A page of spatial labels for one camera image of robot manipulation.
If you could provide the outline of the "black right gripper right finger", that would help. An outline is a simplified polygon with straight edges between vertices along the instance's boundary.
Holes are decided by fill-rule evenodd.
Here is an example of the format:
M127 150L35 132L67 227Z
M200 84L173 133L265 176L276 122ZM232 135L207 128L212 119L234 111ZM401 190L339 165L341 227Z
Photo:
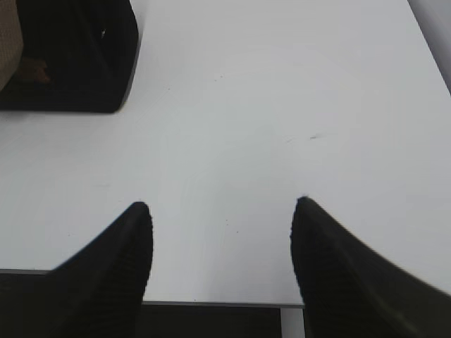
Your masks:
M449 337L450 296L370 249L303 196L292 264L313 337Z

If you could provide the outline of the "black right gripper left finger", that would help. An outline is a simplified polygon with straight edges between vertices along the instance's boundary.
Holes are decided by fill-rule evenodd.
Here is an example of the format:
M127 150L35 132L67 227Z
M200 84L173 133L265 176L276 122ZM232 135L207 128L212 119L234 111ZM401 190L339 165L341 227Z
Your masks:
M133 337L152 255L149 207L135 202L59 267L1 272L1 336Z

